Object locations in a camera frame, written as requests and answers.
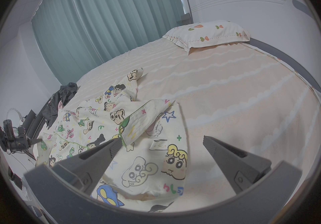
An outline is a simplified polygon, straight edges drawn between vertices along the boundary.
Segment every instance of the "yellow eye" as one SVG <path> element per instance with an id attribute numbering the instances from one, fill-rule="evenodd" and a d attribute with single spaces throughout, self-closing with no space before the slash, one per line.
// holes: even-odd
<path id="1" fill-rule="evenodd" d="M 100 194 L 103 198 L 106 198 L 107 199 L 107 194 L 106 194 L 106 191 L 104 189 L 101 189 L 100 190 Z"/>
<path id="2" fill-rule="evenodd" d="M 113 199 L 107 198 L 107 201 L 108 201 L 111 205 L 116 206 L 116 203 L 115 203 L 115 201 L 114 201 Z"/>

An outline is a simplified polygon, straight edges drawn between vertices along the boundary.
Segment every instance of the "curtain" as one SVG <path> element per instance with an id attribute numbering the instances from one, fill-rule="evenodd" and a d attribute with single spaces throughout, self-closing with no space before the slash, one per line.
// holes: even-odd
<path id="1" fill-rule="evenodd" d="M 183 14 L 181 0 L 43 0 L 32 26 L 45 61 L 65 85 L 161 38 Z"/>

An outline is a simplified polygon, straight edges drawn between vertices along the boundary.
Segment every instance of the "mattress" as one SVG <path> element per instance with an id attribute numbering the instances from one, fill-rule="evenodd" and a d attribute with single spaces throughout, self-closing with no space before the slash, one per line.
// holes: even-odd
<path id="1" fill-rule="evenodd" d="M 272 168 L 285 160 L 303 170 L 297 188 L 302 184 L 321 143 L 320 101 L 286 63 L 246 43 L 191 49 L 187 55 L 161 38 L 85 74 L 65 109 L 100 95 L 138 67 L 144 75 L 137 82 L 137 101 L 175 99 L 188 138 L 184 194 L 166 212 L 203 208 L 235 195 L 203 146 L 204 135 L 268 158 Z M 39 138 L 50 133 L 44 126 Z"/>

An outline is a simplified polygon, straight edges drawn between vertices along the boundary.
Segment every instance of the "white headboard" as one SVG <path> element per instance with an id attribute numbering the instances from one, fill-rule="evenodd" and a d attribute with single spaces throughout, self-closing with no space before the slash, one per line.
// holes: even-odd
<path id="1" fill-rule="evenodd" d="M 321 84 L 321 34 L 304 0 L 187 1 L 192 22 L 235 22 L 247 29 L 251 38 L 299 62 Z"/>

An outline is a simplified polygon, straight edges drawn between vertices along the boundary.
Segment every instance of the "blue star print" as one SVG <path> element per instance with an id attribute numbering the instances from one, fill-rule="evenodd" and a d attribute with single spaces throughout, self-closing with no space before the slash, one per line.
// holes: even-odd
<path id="1" fill-rule="evenodd" d="M 173 118 L 175 119 L 176 117 L 174 116 L 174 112 L 175 111 L 172 111 L 171 113 L 168 113 L 168 112 L 165 112 L 165 115 L 162 117 L 162 118 L 166 118 L 166 121 L 169 122 L 170 118 Z"/>

